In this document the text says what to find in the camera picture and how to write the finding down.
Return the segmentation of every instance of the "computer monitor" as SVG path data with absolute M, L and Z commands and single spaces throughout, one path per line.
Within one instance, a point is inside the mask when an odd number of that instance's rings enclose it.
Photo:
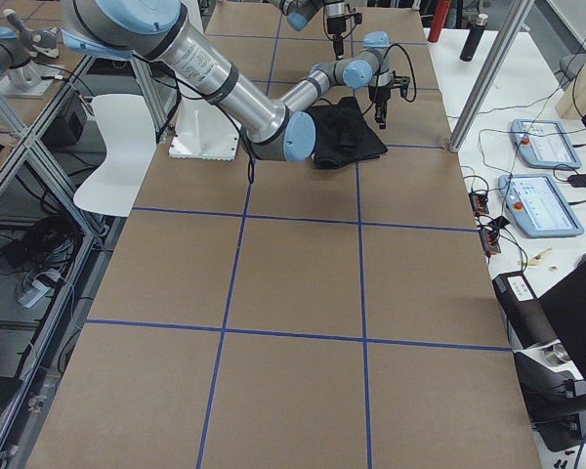
M 540 304 L 586 380 L 586 260 L 542 295 Z

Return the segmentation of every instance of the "white desk surface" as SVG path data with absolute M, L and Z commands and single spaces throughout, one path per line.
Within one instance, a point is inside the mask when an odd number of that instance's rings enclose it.
M 494 41 L 496 32 L 485 31 L 480 46 L 469 62 L 462 62 L 458 58 L 466 40 L 467 30 L 444 29 L 438 43 L 429 43 L 432 61 L 437 73 L 439 88 L 442 92 L 444 106 L 447 112 L 449 124 L 453 129 L 460 111 L 473 88 L 480 73 L 481 66 L 486 59 L 487 51 Z M 494 107 L 511 107 L 530 105 L 537 100 L 552 95 L 550 100 L 541 101 L 531 107 L 511 108 L 496 110 L 491 113 L 479 115 L 471 128 L 467 139 L 459 151 L 460 163 L 463 165 L 465 176 L 475 174 L 485 178 L 491 188 L 497 188 L 497 179 L 501 171 L 486 167 L 482 161 L 482 154 L 478 150 L 478 135 L 482 129 L 510 130 L 510 124 L 517 118 L 560 119 L 556 113 L 556 102 L 563 95 L 559 89 L 558 81 L 540 55 L 533 40 L 526 32 L 520 32 L 513 44 L 505 62 L 503 63 L 495 81 L 493 82 L 481 111 L 487 111 Z M 584 129 L 581 121 L 563 120 L 567 132 Z M 586 131 L 572 133 L 569 138 L 574 144 L 586 142 Z M 515 159 L 515 148 L 507 134 L 483 132 L 481 134 L 481 147 L 485 153 L 488 164 L 508 169 L 514 174 L 524 173 L 549 173 L 550 170 L 532 169 L 523 164 L 518 157 Z M 581 161 L 581 173 L 586 173 L 586 147 L 576 150 Z M 566 172 L 558 172 L 565 177 Z M 473 179 L 466 180 L 467 188 L 471 187 Z M 583 200 L 586 198 L 586 189 L 574 189 L 568 184 L 559 184 L 566 200 Z M 483 189 L 483 184 L 475 181 L 476 189 Z M 488 206 L 493 217 L 501 214 L 501 195 L 493 192 L 489 197 Z M 577 237 L 568 238 L 541 238 L 529 239 L 523 236 L 514 227 L 508 227 L 515 235 L 519 245 L 526 251 L 531 259 L 545 249 L 552 248 L 543 262 L 535 267 L 528 267 L 525 276 L 531 283 L 534 291 L 541 295 L 564 276 L 574 269 L 574 266 L 582 254 L 586 253 L 586 203 L 573 206 L 573 211 L 584 227 L 585 233 Z M 489 264 L 490 277 L 494 278 L 500 273 L 516 271 L 520 268 L 519 251 L 508 241 L 501 240 L 501 254 L 492 256 Z M 532 357 L 540 361 L 542 353 L 538 350 L 527 351 Z M 571 369 L 577 374 L 573 365 L 565 365 L 556 368 L 556 371 Z M 535 433 L 543 468 L 552 467 L 561 459 L 569 459 L 567 468 L 572 467 L 573 457 L 566 456 L 564 452 L 552 453 L 547 450 Z M 586 448 L 582 453 L 581 469 L 586 469 Z

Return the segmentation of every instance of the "table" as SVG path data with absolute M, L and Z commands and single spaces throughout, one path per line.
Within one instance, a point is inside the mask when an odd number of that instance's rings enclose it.
M 477 53 L 473 61 L 469 63 L 458 59 L 467 34 L 468 31 L 463 30 L 444 30 L 440 41 L 436 44 L 430 44 L 430 53 L 439 78 L 439 87 L 442 91 L 447 116 L 451 116 L 449 117 L 450 125 L 455 123 L 456 119 L 453 116 L 459 115 L 467 100 L 496 32 L 486 31 L 484 33 Z M 492 188 L 496 188 L 495 181 L 503 173 L 483 164 L 481 152 L 478 150 L 478 134 L 482 129 L 509 130 L 511 121 L 517 118 L 559 120 L 555 104 L 562 95 L 563 91 L 559 89 L 558 81 L 538 52 L 529 34 L 520 32 L 481 107 L 481 111 L 486 112 L 496 107 L 515 108 L 483 113 L 476 118 L 463 147 L 459 151 L 460 162 L 464 165 L 464 175 L 470 176 L 475 172 L 475 174 L 487 179 Z M 551 99 L 546 100 L 545 98 L 549 96 L 551 96 Z M 529 105 L 537 100 L 541 101 L 531 107 L 516 107 Z M 562 123 L 567 132 L 584 129 L 581 121 L 563 120 Z M 515 148 L 508 135 L 482 135 L 481 145 L 486 155 L 486 162 L 489 164 L 503 169 L 512 168 L 515 174 L 551 174 L 551 171 L 548 170 L 528 168 L 519 158 L 515 160 Z M 586 131 L 572 133 L 569 137 L 574 144 L 585 143 Z M 582 161 L 580 172 L 586 173 L 586 147 L 577 149 L 577 153 Z M 471 180 L 466 180 L 466 184 L 469 189 Z M 476 182 L 475 184 L 476 189 L 482 188 L 480 183 Z M 560 184 L 559 187 L 569 201 L 586 198 L 586 189 L 573 189 L 564 184 Z M 492 195 L 488 204 L 493 217 L 501 213 L 500 196 Z M 585 228 L 585 233 L 578 237 L 528 239 L 514 227 L 509 227 L 520 246 L 525 249 L 528 258 L 531 259 L 538 253 L 551 248 L 551 251 L 540 265 L 528 267 L 525 271 L 525 276 L 539 296 L 570 273 L 575 268 L 579 258 L 586 253 L 586 204 L 574 206 L 573 211 Z M 492 256 L 490 259 L 488 267 L 491 278 L 495 278 L 504 272 L 520 269 L 517 248 L 505 239 L 501 240 L 501 248 L 501 254 Z M 523 352 L 538 362 L 547 365 L 543 360 L 542 349 L 544 347 L 536 347 Z M 554 370 L 569 370 L 578 379 L 581 379 L 572 363 L 558 366 Z M 560 458 L 562 460 L 568 459 L 568 456 L 562 451 L 560 453 L 551 453 L 547 450 L 538 434 L 535 434 L 535 438 L 539 443 L 543 467 L 552 466 Z M 582 454 L 581 467 L 586 468 L 586 448 Z
M 389 152 L 248 186 L 243 154 L 162 146 L 29 469 L 539 467 L 418 15 L 361 10 L 350 50 L 386 28 L 422 87 Z M 332 57 L 271 5 L 207 36 L 271 97 Z

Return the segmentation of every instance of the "white label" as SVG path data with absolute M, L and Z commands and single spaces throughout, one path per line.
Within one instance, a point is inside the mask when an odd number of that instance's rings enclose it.
M 183 56 L 172 64 L 172 68 L 189 83 L 199 86 L 215 68 L 215 60 L 197 44 L 192 43 Z
M 529 288 L 527 288 L 523 277 L 508 277 L 508 284 L 512 288 L 512 291 L 515 292 L 515 296 L 519 301 L 534 299 L 534 296 L 531 294 L 531 291 L 529 291 Z

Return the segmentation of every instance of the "brown table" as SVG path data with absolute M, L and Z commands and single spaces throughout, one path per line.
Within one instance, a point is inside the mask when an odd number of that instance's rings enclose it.
M 539 467 L 418 16 L 361 10 L 351 47 L 386 29 L 423 88 L 389 152 L 248 187 L 243 154 L 162 146 L 29 469 Z M 332 57 L 271 5 L 207 35 L 272 97 Z

